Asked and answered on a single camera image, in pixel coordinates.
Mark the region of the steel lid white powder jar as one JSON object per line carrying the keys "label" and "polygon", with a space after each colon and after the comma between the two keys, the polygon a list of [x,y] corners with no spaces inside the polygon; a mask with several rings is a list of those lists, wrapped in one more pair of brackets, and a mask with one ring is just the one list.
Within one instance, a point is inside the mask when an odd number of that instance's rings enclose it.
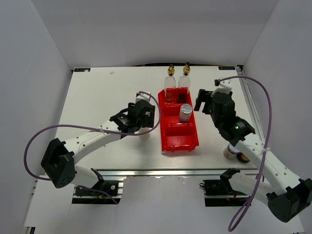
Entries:
{"label": "steel lid white powder jar", "polygon": [[150,136],[150,133],[146,133],[147,131],[149,131],[149,128],[141,128],[138,133],[140,134],[140,139],[148,139]]}

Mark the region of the blue label white shaker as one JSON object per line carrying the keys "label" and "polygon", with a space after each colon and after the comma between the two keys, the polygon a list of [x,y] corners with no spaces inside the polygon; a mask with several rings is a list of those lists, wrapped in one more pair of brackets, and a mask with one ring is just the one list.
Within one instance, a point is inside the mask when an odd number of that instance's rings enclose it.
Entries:
{"label": "blue label white shaker", "polygon": [[191,115],[193,113],[193,107],[190,104],[182,104],[180,107],[180,112],[179,112],[179,122],[188,122],[191,118]]}

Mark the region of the dark sauce cruet bottle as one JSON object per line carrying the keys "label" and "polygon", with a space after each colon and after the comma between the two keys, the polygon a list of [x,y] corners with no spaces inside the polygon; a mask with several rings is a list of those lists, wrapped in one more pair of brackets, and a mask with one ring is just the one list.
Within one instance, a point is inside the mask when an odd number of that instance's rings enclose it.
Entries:
{"label": "dark sauce cruet bottle", "polygon": [[178,103],[185,103],[187,99],[187,94],[189,92],[189,88],[191,85],[189,73],[191,71],[190,63],[186,62],[185,66],[183,67],[183,75],[179,78],[178,81]]}

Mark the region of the clear glass cruet bottle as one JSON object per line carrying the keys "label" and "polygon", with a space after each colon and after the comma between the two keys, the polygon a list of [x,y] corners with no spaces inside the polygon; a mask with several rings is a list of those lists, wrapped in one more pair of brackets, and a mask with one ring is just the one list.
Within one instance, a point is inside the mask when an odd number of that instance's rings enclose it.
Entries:
{"label": "clear glass cruet bottle", "polygon": [[165,103],[171,104],[174,102],[176,88],[175,67],[172,64],[170,64],[167,73],[168,75],[164,82]]}

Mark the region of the white lid spice jar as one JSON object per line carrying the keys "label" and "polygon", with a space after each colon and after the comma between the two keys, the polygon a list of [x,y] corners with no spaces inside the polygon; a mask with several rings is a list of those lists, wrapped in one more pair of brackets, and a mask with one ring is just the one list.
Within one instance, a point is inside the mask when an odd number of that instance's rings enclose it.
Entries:
{"label": "white lid spice jar", "polygon": [[228,146],[223,150],[223,155],[227,159],[234,159],[240,153],[240,151],[235,148],[232,144],[228,144]]}

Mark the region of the red lid dark jar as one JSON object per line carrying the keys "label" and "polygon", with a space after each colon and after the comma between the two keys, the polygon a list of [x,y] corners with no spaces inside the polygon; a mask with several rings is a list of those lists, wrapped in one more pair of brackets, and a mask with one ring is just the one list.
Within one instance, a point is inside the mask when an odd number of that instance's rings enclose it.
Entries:
{"label": "red lid dark jar", "polygon": [[237,160],[238,160],[239,162],[244,163],[244,164],[250,162],[249,158],[246,157],[243,153],[239,153],[239,154],[236,156],[236,158],[237,158]]}

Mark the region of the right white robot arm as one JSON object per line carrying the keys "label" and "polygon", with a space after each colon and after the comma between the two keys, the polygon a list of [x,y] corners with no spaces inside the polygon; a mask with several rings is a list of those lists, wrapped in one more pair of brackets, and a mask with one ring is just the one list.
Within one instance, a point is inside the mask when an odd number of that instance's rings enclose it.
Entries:
{"label": "right white robot arm", "polygon": [[264,148],[255,129],[235,112],[232,93],[199,90],[195,111],[204,104],[203,113],[210,115],[219,134],[244,154],[264,175],[255,198],[268,206],[282,222],[289,222],[311,205],[312,180],[301,179],[289,170],[272,152]]}

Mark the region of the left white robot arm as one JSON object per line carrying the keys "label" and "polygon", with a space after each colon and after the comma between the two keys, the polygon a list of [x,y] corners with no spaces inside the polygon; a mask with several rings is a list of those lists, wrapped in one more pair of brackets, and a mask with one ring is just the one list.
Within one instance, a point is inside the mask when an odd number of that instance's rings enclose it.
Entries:
{"label": "left white robot arm", "polygon": [[51,140],[41,166],[56,188],[76,184],[97,195],[103,189],[102,175],[94,168],[78,166],[78,162],[100,147],[135,135],[141,128],[152,128],[154,116],[155,106],[149,102],[130,103],[128,108],[110,117],[98,129],[65,141]]}

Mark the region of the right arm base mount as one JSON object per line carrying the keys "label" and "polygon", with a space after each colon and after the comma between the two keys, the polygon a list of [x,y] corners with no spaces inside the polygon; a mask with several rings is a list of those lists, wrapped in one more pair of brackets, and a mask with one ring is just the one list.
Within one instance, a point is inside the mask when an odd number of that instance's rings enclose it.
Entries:
{"label": "right arm base mount", "polygon": [[229,182],[239,172],[239,169],[230,168],[219,179],[207,179],[199,184],[204,192],[206,207],[239,207],[247,201],[249,196],[234,190]]}

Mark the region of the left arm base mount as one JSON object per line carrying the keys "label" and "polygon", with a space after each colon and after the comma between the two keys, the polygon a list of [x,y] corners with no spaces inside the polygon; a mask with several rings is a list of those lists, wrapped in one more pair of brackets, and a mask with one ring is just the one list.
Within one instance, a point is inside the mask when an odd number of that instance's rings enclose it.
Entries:
{"label": "left arm base mount", "polygon": [[117,205],[122,195],[122,180],[105,176],[96,169],[77,167],[72,203],[86,205]]}

